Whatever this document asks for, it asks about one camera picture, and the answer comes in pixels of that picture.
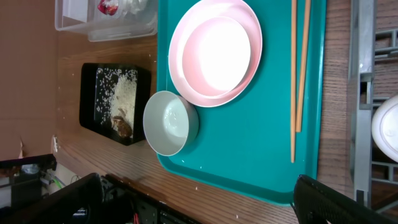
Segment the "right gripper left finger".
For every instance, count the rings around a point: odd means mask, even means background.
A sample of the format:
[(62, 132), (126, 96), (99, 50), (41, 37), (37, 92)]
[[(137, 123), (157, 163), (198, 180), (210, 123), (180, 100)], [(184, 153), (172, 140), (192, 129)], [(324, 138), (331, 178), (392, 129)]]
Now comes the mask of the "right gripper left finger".
[(81, 208), (88, 210), (87, 223), (99, 223), (103, 188), (99, 174), (91, 173), (47, 198), (1, 218), (1, 223), (66, 223)]

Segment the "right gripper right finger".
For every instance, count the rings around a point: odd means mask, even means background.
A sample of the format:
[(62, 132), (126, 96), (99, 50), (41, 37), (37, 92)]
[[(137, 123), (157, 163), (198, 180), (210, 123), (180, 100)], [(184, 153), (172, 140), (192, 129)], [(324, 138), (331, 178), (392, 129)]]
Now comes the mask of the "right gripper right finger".
[(395, 223), (307, 175), (297, 179), (293, 210), (300, 224)]

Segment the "brown food scrap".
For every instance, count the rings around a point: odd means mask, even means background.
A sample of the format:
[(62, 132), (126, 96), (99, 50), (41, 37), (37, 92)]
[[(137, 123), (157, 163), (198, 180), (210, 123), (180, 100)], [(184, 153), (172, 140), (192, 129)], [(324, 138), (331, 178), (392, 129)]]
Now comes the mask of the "brown food scrap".
[(122, 116), (114, 116), (111, 120), (112, 128), (121, 138), (130, 138), (132, 136), (132, 128)]

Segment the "white cup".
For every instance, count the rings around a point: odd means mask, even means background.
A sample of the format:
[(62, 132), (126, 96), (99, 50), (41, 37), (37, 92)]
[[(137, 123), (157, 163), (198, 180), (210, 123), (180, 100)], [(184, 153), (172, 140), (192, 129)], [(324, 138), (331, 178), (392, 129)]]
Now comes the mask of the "white cup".
[(397, 162), (397, 95), (386, 100), (374, 113), (371, 133), (378, 148)]

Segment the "rice grains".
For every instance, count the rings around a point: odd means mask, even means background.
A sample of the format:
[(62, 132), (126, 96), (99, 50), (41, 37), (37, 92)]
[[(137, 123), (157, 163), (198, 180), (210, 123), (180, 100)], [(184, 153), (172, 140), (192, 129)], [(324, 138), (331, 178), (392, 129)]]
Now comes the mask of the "rice grains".
[(118, 130), (120, 120), (134, 125), (136, 69), (103, 67), (96, 70), (95, 120)]

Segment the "small grey bowl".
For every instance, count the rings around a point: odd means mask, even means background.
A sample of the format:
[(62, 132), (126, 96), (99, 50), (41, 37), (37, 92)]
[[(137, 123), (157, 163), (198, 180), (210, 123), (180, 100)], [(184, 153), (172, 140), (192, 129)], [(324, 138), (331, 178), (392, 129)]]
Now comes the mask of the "small grey bowl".
[(144, 109), (144, 134), (150, 147), (161, 156), (174, 156), (192, 143), (199, 130), (195, 107), (170, 91), (150, 97)]

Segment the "pink bowl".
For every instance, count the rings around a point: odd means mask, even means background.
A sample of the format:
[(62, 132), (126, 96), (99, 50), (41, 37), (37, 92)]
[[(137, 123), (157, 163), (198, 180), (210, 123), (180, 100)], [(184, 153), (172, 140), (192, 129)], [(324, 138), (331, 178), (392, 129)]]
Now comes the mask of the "pink bowl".
[(241, 83), (251, 61), (244, 27), (228, 17), (202, 22), (189, 35), (182, 53), (189, 87), (207, 98), (221, 97)]

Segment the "red snack wrapper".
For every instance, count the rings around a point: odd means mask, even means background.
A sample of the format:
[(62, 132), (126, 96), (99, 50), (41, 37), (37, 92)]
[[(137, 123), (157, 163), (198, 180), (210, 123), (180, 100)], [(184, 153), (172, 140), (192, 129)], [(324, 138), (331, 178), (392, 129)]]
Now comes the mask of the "red snack wrapper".
[(119, 7), (119, 0), (101, 0), (97, 6), (98, 10), (109, 16), (113, 16)]

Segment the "pink round plate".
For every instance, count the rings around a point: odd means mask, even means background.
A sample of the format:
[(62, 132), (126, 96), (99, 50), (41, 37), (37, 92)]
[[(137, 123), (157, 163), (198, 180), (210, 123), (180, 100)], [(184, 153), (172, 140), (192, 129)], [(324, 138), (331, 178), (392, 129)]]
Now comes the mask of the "pink round plate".
[[(183, 75), (182, 53), (193, 30), (202, 22), (214, 17), (228, 17), (244, 27), (251, 44), (251, 61), (245, 77), (235, 89), (218, 98), (207, 98), (189, 87)], [(190, 103), (208, 108), (221, 106), (235, 99), (250, 84), (259, 66), (261, 55), (261, 25), (247, 3), (244, 1), (199, 1), (184, 14), (173, 33), (168, 55), (170, 76), (177, 91)]]

